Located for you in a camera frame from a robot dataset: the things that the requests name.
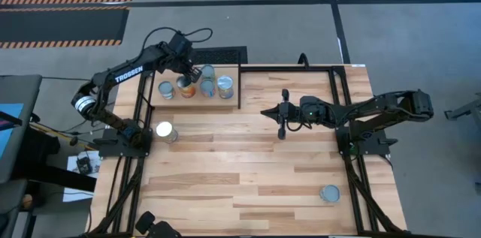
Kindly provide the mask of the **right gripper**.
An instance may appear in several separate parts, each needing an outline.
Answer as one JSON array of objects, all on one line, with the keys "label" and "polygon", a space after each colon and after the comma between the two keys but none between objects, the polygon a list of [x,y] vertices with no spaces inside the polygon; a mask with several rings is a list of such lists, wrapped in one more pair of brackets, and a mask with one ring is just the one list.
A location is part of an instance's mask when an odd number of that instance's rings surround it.
[{"label": "right gripper", "polygon": [[[281,95],[283,101],[279,105],[270,109],[262,110],[261,114],[278,122],[280,127],[277,136],[279,139],[285,139],[286,129],[293,132],[299,131],[301,129],[301,122],[298,107],[289,102],[289,91],[283,89]],[[297,128],[291,128],[289,122],[299,122],[299,126]]]}]

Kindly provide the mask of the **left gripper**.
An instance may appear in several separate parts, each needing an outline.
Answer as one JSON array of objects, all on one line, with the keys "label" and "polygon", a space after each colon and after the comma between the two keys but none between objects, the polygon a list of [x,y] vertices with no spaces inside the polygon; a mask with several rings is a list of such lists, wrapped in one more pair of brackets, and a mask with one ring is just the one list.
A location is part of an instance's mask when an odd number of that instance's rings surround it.
[{"label": "left gripper", "polygon": [[193,66],[189,59],[192,52],[192,42],[182,34],[175,34],[168,43],[171,60],[168,69],[179,71],[183,76],[197,83],[202,76],[202,70]]}]

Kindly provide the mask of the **red orange label can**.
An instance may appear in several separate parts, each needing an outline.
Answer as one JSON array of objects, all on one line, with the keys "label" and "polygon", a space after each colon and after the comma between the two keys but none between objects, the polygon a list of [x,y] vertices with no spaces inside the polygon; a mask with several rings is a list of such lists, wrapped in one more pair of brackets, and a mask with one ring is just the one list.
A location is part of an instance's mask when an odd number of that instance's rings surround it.
[{"label": "red orange label can", "polygon": [[182,97],[192,98],[195,95],[195,86],[188,77],[180,75],[176,80],[176,84]]}]

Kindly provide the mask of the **teal can colourful label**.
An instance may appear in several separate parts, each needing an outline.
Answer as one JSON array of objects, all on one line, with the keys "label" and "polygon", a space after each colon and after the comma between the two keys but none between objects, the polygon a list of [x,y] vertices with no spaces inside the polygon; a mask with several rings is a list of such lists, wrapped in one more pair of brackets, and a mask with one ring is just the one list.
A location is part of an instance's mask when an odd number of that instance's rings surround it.
[{"label": "teal can colourful label", "polygon": [[211,79],[203,80],[199,85],[199,89],[201,90],[202,95],[206,98],[212,98],[215,96],[216,87]]}]

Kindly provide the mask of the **green beans can orange label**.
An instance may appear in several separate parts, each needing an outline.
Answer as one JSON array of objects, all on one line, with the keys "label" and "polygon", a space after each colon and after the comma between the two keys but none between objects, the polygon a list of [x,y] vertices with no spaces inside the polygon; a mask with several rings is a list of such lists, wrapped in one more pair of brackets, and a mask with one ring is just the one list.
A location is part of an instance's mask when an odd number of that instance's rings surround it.
[{"label": "green beans can orange label", "polygon": [[165,143],[174,143],[178,138],[177,130],[167,121],[160,122],[156,126],[156,134],[160,140]]}]

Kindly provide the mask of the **sliced carrots can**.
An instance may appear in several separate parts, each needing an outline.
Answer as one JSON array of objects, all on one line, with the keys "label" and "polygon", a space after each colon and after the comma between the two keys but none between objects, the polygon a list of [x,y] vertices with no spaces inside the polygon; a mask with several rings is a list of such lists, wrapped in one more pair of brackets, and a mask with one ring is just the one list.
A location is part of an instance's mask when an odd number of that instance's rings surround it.
[{"label": "sliced carrots can", "polygon": [[336,185],[326,185],[319,191],[319,196],[329,203],[338,203],[340,201],[340,189]]}]

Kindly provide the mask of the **wooden shelf board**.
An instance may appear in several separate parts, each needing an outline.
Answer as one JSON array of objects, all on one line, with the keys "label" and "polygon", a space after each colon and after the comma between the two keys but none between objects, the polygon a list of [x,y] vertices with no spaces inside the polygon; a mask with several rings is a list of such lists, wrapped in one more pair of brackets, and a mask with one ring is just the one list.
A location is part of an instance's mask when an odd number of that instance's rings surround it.
[{"label": "wooden shelf board", "polygon": [[[151,104],[154,107],[237,107],[238,106],[238,81],[239,70],[237,65],[214,65],[216,78],[222,75],[229,76],[233,79],[234,94],[229,99],[219,97],[218,89],[212,98],[202,95],[199,88],[201,80],[194,84],[196,93],[191,98],[184,98],[175,83],[179,74],[172,71],[165,71],[163,74],[156,72],[153,80],[153,92],[151,96]],[[159,85],[163,81],[168,81],[174,86],[175,94],[173,99],[165,99],[161,96]]]}]

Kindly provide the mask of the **small black device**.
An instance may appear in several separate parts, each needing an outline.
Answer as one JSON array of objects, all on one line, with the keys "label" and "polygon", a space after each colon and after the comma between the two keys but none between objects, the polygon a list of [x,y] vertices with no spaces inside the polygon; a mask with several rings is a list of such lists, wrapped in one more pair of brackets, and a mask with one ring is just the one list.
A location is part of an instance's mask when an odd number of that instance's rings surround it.
[{"label": "small black device", "polygon": [[82,175],[89,175],[92,172],[92,165],[88,157],[78,158],[76,161],[77,169]]}]

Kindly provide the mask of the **white paper sheet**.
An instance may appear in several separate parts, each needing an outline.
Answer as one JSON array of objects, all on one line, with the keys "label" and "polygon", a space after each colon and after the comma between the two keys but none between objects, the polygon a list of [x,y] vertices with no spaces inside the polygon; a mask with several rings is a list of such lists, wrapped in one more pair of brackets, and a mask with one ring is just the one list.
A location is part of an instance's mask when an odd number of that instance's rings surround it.
[{"label": "white paper sheet", "polygon": [[[98,151],[85,151],[78,155],[73,155],[68,157],[67,170],[75,173],[79,173],[77,166],[77,160],[88,158],[90,166],[92,168],[91,173],[88,174],[89,177],[98,178],[98,172],[101,166],[101,159],[98,155]],[[81,191],[73,188],[64,188],[64,193],[62,196],[63,203],[70,203],[79,200],[91,199],[93,196],[92,192]]]}]

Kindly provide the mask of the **black rounded object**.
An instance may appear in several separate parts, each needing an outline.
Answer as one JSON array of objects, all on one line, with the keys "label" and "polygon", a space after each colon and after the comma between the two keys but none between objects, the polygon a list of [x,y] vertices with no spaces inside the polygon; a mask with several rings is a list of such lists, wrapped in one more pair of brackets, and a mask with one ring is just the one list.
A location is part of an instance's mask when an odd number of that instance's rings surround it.
[{"label": "black rounded object", "polygon": [[156,217],[151,212],[145,212],[138,220],[135,228],[147,238],[183,238],[182,235],[166,221],[155,223]]}]

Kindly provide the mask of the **black stand base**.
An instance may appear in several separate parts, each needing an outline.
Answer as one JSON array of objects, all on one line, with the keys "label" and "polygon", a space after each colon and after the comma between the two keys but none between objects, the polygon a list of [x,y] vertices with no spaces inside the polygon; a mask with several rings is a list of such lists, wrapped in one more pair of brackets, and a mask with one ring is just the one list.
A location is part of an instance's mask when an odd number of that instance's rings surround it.
[{"label": "black stand base", "polygon": [[51,137],[28,127],[23,136],[11,178],[94,192],[96,178],[47,164],[47,156],[57,154],[59,150],[58,137]]}]

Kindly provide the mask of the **grey desk panel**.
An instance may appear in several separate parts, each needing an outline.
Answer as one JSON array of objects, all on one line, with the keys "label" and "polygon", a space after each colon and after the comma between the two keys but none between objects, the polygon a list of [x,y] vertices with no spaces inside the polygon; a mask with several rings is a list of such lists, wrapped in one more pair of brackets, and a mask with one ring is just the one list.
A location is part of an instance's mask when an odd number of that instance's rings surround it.
[{"label": "grey desk panel", "polygon": [[41,76],[37,74],[0,77],[0,104],[23,104],[20,114],[23,124],[13,130],[7,149],[0,158],[0,184],[11,178],[20,145],[38,97],[40,84]]}]

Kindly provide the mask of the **grey stand leg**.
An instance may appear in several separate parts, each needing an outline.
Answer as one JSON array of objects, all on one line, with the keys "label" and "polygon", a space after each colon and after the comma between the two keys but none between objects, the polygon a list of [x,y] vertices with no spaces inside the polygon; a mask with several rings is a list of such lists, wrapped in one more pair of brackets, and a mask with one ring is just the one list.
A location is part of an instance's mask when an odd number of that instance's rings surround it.
[{"label": "grey stand leg", "polygon": [[448,120],[456,120],[461,116],[472,115],[476,121],[481,122],[481,98],[467,103],[455,110],[447,110],[444,112],[444,115]]}]

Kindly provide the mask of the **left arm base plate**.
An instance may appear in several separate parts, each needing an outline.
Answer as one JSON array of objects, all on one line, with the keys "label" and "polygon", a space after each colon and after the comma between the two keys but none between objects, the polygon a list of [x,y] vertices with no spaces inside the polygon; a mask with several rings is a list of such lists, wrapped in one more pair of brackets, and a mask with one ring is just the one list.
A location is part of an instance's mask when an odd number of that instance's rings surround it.
[{"label": "left arm base plate", "polygon": [[141,158],[150,154],[150,143],[132,144],[123,138],[94,139],[100,157],[134,157]]}]

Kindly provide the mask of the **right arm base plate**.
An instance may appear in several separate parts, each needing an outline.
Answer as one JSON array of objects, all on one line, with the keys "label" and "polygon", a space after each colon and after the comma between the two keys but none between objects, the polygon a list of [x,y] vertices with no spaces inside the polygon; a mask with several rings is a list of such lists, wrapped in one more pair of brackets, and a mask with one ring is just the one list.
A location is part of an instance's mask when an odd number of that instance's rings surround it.
[{"label": "right arm base plate", "polygon": [[360,141],[339,140],[337,142],[340,152],[350,155],[388,155],[389,147],[396,144],[396,139],[369,139]]}]

